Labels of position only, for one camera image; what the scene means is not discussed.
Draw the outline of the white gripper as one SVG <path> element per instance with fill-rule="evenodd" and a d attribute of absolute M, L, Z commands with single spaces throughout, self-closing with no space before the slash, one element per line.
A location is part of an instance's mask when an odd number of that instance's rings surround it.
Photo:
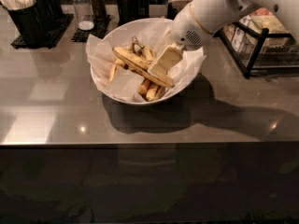
<path fill-rule="evenodd" d="M 192 0 L 174 18 L 170 37 L 177 44 L 159 45 L 148 72 L 166 75 L 183 58 L 183 47 L 196 50 L 207 43 L 223 26 L 239 21 L 258 6 L 249 0 Z"/>

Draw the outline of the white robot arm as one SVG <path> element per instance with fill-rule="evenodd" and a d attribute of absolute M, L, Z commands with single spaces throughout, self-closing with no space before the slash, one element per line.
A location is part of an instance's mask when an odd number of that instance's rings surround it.
<path fill-rule="evenodd" d="M 181 61 L 184 50 L 200 49 L 223 26 L 259 7 L 268 9 L 294 39 L 299 39 L 299 0 L 192 0 L 158 41 L 157 57 L 149 72 L 155 76 L 165 74 Z"/>

